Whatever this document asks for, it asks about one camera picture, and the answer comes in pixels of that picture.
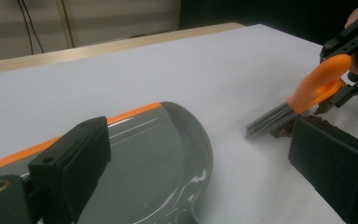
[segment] orange plastic piece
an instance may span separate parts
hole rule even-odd
[[[144,113],[148,110],[152,110],[154,108],[157,108],[161,106],[161,104],[159,103],[153,103],[153,104],[150,104],[150,105],[144,105],[142,107],[139,107],[139,108],[136,108],[136,109],[133,109],[131,111],[128,111],[128,112],[125,112],[123,114],[120,114],[120,115],[117,115],[117,116],[114,116],[110,119],[107,120],[107,125],[110,125],[110,124],[113,124],[113,123],[116,123],[118,121],[121,121],[121,120],[124,120],[124,119],[128,119],[130,117],[133,117],[135,115],[138,115],[138,114],[141,114],[141,113]],[[12,155],[9,155],[9,156],[6,156],[2,159],[0,159],[0,167],[3,167],[3,166],[6,166],[6,165],[9,165],[11,164],[12,162],[15,162],[15,161],[19,161],[21,159],[24,159],[26,157],[29,157],[31,155],[34,155],[35,153],[38,153],[40,151],[43,151],[45,150],[46,148],[50,147],[53,143],[55,143],[58,139],[60,139],[60,136],[59,137],[55,137],[53,139],[50,139],[44,143],[41,143],[41,144],[38,144],[36,146],[33,146],[33,147],[29,147],[27,149],[24,149],[22,151],[19,151],[19,152],[16,152]]]
[[[351,66],[351,56],[339,54],[320,63],[304,77],[287,103],[297,113],[302,114],[314,105],[334,95],[345,86],[341,79]]]

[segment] orange stripe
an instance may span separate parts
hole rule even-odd
[[[146,112],[148,110],[152,110],[152,109],[157,108],[159,106],[161,106],[161,104],[159,104],[159,103],[153,103],[153,104],[150,104],[150,105],[144,105],[142,107],[133,109],[131,111],[125,112],[123,114],[120,114],[120,115],[117,115],[117,116],[114,116],[114,117],[108,119],[107,124],[110,125],[110,124],[116,123],[118,121],[128,119],[130,117],[133,117],[135,115],[144,113],[144,112]],[[60,136],[55,137],[53,139],[50,139],[50,140],[48,140],[48,141],[46,141],[44,143],[38,144],[36,146],[29,147],[29,148],[24,149],[24,150],[22,150],[20,152],[16,152],[14,154],[6,156],[6,157],[0,159],[0,167],[9,165],[12,162],[19,161],[19,160],[24,159],[26,157],[32,156],[35,153],[43,151],[46,148],[48,148],[49,146],[51,146],[53,143],[55,143],[59,138],[60,138]]]

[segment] cable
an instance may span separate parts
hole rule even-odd
[[[31,38],[30,30],[28,29],[28,22],[25,19],[24,9],[22,9],[20,0],[17,0],[17,2],[19,3],[19,6],[20,6],[20,9],[22,12],[22,17],[24,18],[24,22],[25,22],[25,27],[27,28],[28,38],[30,40],[30,45],[31,45],[31,54],[34,55],[34,47],[32,46],[32,38]]]
[[[31,15],[30,15],[30,13],[29,13],[29,11],[28,11],[28,8],[27,8],[27,6],[25,5],[24,0],[21,0],[21,1],[22,1],[22,4],[24,5],[25,11],[26,11],[27,14],[28,14],[28,19],[30,20],[32,30],[34,31],[34,37],[36,37],[37,43],[39,43],[39,47],[40,47],[40,49],[42,50],[42,53],[44,53],[45,51],[43,50],[42,44],[40,43],[40,40],[39,40],[39,37],[37,37],[36,31],[34,30],[34,24],[33,24],[33,22],[32,22]]]

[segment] white tabletop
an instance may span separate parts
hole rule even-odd
[[[283,103],[321,47],[257,25],[0,74],[0,158],[152,102],[184,106],[210,136],[201,223],[343,223],[287,160],[290,139],[244,127]],[[324,116],[358,137],[358,97]]]

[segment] gray curved lid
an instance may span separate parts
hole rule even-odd
[[[213,154],[196,118],[161,103],[109,125],[109,134],[112,161],[78,223],[197,223]]]

